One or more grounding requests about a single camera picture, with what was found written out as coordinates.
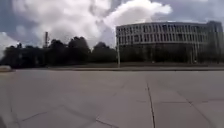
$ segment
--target concrete surface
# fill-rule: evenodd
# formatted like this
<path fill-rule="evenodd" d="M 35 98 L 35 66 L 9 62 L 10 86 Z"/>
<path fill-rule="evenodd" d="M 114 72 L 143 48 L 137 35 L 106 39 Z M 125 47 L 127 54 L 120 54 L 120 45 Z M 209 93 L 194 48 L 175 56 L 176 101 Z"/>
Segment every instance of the concrete surface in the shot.
<path fill-rule="evenodd" d="M 0 74 L 8 128 L 224 128 L 224 72 Z"/>
<path fill-rule="evenodd" d="M 121 67 L 121 68 L 43 68 L 53 71 L 224 71 L 224 67 Z"/>

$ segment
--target roofline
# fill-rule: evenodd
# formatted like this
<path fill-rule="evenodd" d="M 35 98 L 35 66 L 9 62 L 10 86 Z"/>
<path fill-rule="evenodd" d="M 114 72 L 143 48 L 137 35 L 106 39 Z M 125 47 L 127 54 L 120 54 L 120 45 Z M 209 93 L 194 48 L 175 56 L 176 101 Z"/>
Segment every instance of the roofline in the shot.
<path fill-rule="evenodd" d="M 144 25 L 144 24 L 197 24 L 197 25 L 206 25 L 209 22 L 144 22 L 144 23 L 134 23 L 134 24 L 125 24 L 125 25 L 119 25 L 116 26 L 116 28 L 119 27 L 125 27 L 125 26 L 133 26 L 133 25 Z"/>

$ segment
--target white building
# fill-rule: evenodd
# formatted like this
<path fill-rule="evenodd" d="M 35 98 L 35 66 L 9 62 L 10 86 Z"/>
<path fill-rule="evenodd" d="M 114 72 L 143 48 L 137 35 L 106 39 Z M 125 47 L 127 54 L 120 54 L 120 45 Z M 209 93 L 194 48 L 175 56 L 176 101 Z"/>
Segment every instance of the white building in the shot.
<path fill-rule="evenodd" d="M 116 41 L 120 48 L 136 47 L 147 51 L 153 47 L 174 49 L 177 45 L 188 46 L 191 61 L 200 52 L 224 53 L 223 28 L 220 22 L 184 23 L 151 22 L 116 27 Z"/>

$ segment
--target sky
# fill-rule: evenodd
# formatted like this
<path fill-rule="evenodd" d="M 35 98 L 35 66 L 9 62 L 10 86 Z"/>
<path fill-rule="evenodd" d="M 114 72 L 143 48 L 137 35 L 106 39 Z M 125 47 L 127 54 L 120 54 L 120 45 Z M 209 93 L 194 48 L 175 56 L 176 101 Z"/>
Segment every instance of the sky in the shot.
<path fill-rule="evenodd" d="M 115 26 L 152 21 L 224 23 L 223 0 L 0 0 L 0 57 L 5 47 L 42 46 L 44 32 L 67 43 L 83 36 L 115 46 Z"/>

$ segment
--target tree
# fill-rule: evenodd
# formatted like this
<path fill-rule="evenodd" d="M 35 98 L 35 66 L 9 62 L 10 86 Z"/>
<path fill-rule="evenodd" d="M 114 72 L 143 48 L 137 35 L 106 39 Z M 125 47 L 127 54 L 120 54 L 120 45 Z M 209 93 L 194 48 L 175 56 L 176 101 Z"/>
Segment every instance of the tree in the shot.
<path fill-rule="evenodd" d="M 103 42 L 99 42 L 91 54 L 92 62 L 115 62 L 116 61 L 116 51 L 111 49 Z"/>
<path fill-rule="evenodd" d="M 84 37 L 74 37 L 68 43 L 67 56 L 70 63 L 87 62 L 90 55 L 90 49 Z"/>
<path fill-rule="evenodd" d="M 21 67 L 21 49 L 20 47 L 10 46 L 4 51 L 4 57 L 2 58 L 3 65 L 9 65 L 12 68 Z"/>
<path fill-rule="evenodd" d="M 22 50 L 22 68 L 43 66 L 43 50 L 38 47 L 26 46 Z"/>
<path fill-rule="evenodd" d="M 45 62 L 49 65 L 62 65 L 66 63 L 66 45 L 60 40 L 53 39 L 46 50 Z"/>

